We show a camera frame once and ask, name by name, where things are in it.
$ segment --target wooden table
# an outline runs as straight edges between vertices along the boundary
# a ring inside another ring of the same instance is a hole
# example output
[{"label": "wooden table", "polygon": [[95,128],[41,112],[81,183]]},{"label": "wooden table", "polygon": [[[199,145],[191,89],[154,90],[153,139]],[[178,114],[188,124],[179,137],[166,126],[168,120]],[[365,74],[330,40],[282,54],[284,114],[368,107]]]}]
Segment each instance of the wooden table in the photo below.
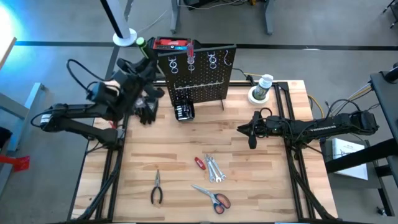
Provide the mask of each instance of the wooden table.
[{"label": "wooden table", "polygon": [[[288,83],[295,118],[312,119],[304,82]],[[250,150],[248,137],[236,131],[237,126],[250,121],[254,110],[260,109],[248,102],[248,89],[230,87],[224,100],[224,111],[220,101],[195,104],[195,119],[187,123],[175,119],[167,93],[160,100],[154,124],[143,126],[137,118],[131,118],[113,221],[297,221],[282,138],[258,139],[257,149]],[[269,93],[270,100],[264,106],[278,114],[274,91]],[[96,119],[95,126],[106,128],[109,124]],[[311,145],[320,148],[317,142]],[[225,181],[211,184],[208,171],[196,165],[195,156],[204,158],[205,154],[214,156],[227,176]],[[328,212],[337,217],[322,155],[311,150],[304,150],[303,155],[311,190]],[[81,214],[98,193],[105,157],[106,150],[98,150],[86,157],[72,218]],[[157,169],[164,193],[160,208],[150,203]],[[231,208],[217,215],[210,198],[194,189],[192,184],[225,194],[232,203]],[[300,198],[305,210],[303,193]]]}]

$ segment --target roll of tape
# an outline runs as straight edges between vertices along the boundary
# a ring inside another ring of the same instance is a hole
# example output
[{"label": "roll of tape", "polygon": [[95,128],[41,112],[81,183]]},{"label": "roll of tape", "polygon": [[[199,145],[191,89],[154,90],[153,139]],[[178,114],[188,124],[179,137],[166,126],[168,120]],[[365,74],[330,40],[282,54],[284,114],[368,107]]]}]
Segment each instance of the roll of tape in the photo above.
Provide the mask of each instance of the roll of tape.
[{"label": "roll of tape", "polygon": [[266,102],[268,101],[268,99],[269,99],[269,92],[267,93],[266,97],[265,97],[263,100],[256,100],[256,99],[253,97],[253,91],[254,91],[255,89],[256,89],[256,86],[250,88],[250,90],[249,90],[249,94],[248,94],[249,102],[250,102],[251,104],[253,104],[253,105],[263,105],[263,104],[266,103]]}]

